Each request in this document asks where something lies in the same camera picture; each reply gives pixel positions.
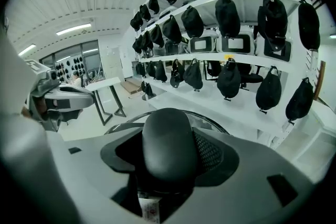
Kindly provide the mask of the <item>white shelving unit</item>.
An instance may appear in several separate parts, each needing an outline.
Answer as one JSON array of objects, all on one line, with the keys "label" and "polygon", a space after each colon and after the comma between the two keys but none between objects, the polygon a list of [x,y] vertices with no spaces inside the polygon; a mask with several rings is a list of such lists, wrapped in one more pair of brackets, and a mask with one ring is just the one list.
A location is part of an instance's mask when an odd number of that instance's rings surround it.
[{"label": "white shelving unit", "polygon": [[[187,5],[195,0],[177,0],[174,10]],[[255,102],[257,88],[251,86],[248,91],[240,90],[238,95],[231,101],[227,101],[215,87],[213,81],[204,81],[203,87],[195,92],[192,87],[182,82],[178,88],[162,83],[152,78],[146,78],[153,90],[162,90],[162,93],[150,99],[149,103],[156,109],[173,107],[182,110],[192,110],[207,117],[212,117],[218,124],[225,128],[231,135],[244,139],[252,139],[270,143],[273,138],[285,138],[293,129],[285,115],[285,108],[296,87],[299,85],[299,77],[309,77],[312,84],[317,81],[317,54],[304,49],[298,33],[298,7],[301,0],[280,0],[286,9],[288,16],[288,30],[286,40],[292,44],[291,58],[289,62],[275,61],[264,57],[250,55],[234,55],[225,57],[218,53],[199,54],[189,52],[181,55],[155,56],[150,62],[162,61],[167,63],[174,59],[192,60],[197,59],[200,63],[207,60],[226,62],[233,58],[237,63],[247,63],[254,68],[260,68],[263,72],[276,67],[280,72],[282,94],[277,106],[267,113],[260,112]]]}]

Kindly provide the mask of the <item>brown cardboard box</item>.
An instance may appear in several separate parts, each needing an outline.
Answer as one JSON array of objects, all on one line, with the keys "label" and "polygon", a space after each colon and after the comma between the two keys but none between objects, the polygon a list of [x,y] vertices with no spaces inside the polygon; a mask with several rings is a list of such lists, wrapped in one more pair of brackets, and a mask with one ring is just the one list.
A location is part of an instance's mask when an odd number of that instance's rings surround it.
[{"label": "brown cardboard box", "polygon": [[139,92],[142,92],[142,82],[138,79],[134,79],[133,77],[125,79],[123,82],[121,82],[121,85],[123,88],[130,94],[136,94]]}]

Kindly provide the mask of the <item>row of shelved grey appliances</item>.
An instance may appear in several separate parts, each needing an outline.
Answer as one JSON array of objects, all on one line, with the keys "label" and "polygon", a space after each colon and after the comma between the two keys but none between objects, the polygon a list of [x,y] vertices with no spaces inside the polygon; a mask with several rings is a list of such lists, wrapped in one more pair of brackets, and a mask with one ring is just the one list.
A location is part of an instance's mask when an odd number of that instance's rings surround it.
[{"label": "row of shelved grey appliances", "polygon": [[195,0],[187,5],[173,10],[147,28],[147,31],[154,29],[156,25],[163,26],[164,22],[174,16],[179,25],[181,35],[188,39],[188,35],[182,23],[182,14],[189,6],[194,7],[204,24],[204,37],[211,37],[214,40],[212,51],[209,51],[204,41],[195,40],[196,52],[199,54],[218,53],[225,57],[238,55],[250,55],[264,57],[275,61],[289,62],[291,58],[292,44],[290,39],[285,42],[285,47],[278,52],[272,52],[265,47],[265,40],[261,36],[254,39],[254,26],[258,24],[257,15],[263,0],[231,0],[235,3],[240,19],[240,32],[234,39],[224,38],[218,30],[218,22],[215,17],[215,3],[218,0]]}]

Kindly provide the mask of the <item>black glass pot lid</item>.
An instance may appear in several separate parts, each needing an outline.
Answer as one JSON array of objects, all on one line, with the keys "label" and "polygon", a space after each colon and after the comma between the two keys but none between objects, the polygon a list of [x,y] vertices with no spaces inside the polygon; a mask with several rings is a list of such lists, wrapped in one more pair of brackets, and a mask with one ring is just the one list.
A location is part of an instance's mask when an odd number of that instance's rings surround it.
[{"label": "black glass pot lid", "polygon": [[112,200],[148,217],[145,202],[160,222],[190,197],[195,187],[219,186],[236,171],[239,159],[223,142],[192,128],[184,111],[152,112],[142,130],[106,144],[101,159],[113,171],[128,174],[128,183]]}]

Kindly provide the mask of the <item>glass partition window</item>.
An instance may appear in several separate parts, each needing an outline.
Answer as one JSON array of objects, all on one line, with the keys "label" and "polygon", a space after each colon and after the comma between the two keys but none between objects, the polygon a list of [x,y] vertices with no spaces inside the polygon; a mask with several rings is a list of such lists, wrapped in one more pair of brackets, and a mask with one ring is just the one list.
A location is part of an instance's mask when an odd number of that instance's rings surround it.
[{"label": "glass partition window", "polygon": [[103,68],[97,40],[80,43],[54,52],[39,60],[40,63],[55,69],[63,83],[73,82],[73,73],[78,72],[84,85],[92,80],[103,79]]}]

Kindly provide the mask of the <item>white locker cabinet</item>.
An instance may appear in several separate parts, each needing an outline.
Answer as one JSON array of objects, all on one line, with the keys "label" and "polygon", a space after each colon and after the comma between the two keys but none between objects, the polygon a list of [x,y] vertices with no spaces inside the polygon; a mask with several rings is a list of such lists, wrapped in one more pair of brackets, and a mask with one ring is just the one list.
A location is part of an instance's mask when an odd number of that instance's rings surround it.
[{"label": "white locker cabinet", "polygon": [[118,77],[124,79],[118,47],[102,47],[100,49],[102,68],[106,79]]}]

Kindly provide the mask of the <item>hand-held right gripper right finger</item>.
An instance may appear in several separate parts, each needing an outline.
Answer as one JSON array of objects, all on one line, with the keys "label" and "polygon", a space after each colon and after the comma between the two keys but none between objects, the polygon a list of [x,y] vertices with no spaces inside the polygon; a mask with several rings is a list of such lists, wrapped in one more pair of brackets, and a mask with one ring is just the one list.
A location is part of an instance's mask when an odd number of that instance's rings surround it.
[{"label": "hand-held right gripper right finger", "polygon": [[[283,224],[314,189],[311,180],[271,148],[231,135],[194,128],[211,142],[233,149],[238,167],[218,186],[195,187],[188,199],[165,224]],[[282,176],[297,193],[285,206],[269,177]]]}]

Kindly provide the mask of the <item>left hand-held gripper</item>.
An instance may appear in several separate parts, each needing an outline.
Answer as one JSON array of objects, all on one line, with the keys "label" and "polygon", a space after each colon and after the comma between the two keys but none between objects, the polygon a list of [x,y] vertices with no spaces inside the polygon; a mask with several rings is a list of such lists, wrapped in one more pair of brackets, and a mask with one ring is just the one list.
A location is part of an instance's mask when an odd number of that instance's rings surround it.
[{"label": "left hand-held gripper", "polygon": [[61,113],[79,111],[94,104],[91,91],[73,85],[60,85],[54,69],[36,60],[25,60],[25,62],[35,74],[35,81],[26,105],[32,118],[45,130],[58,131]]}]

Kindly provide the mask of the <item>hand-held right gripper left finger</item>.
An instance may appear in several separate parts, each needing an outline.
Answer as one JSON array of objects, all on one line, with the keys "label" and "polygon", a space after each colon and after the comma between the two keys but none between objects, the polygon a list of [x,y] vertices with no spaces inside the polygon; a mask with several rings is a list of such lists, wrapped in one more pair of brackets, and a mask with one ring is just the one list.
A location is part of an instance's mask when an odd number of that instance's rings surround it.
[{"label": "hand-held right gripper left finger", "polygon": [[101,149],[136,128],[83,140],[64,141],[47,132],[59,176],[83,224],[144,224],[139,216],[135,176],[117,173],[100,156]]}]

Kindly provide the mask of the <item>long ceiling light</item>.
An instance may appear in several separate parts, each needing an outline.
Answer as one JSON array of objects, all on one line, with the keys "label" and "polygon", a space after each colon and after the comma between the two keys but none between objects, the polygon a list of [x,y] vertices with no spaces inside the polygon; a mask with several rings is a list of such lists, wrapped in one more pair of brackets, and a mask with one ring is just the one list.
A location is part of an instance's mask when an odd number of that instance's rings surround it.
[{"label": "long ceiling light", "polygon": [[36,45],[35,44],[31,44],[30,46],[28,46],[27,48],[25,48],[24,50],[22,50],[18,56],[19,57],[22,57],[24,55],[26,55],[28,52],[34,50],[36,48]]},{"label": "long ceiling light", "polygon": [[83,24],[83,25],[79,25],[79,26],[75,26],[75,27],[71,27],[71,28],[67,28],[61,31],[56,32],[57,36],[61,36],[67,33],[70,33],[72,31],[77,31],[77,30],[81,30],[81,29],[86,29],[86,28],[90,28],[91,24],[87,23],[87,24]]}]

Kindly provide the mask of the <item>white desk with black legs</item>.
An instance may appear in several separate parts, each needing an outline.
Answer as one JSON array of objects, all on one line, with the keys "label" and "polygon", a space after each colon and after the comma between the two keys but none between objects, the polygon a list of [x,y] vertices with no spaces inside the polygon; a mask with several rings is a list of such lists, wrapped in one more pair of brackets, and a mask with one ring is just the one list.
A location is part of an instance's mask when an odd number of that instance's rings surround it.
[{"label": "white desk with black legs", "polygon": [[[97,109],[99,119],[103,126],[105,126],[114,115],[121,116],[124,118],[126,117],[126,114],[123,110],[123,105],[114,87],[116,84],[120,84],[120,83],[121,83],[121,80],[118,77],[114,77],[114,78],[94,82],[86,86],[86,89],[93,93],[94,104]],[[114,113],[108,113],[104,110],[104,107],[102,105],[100,95],[99,95],[99,90],[103,88],[110,89],[114,97],[114,100],[118,106],[118,109]]]}]

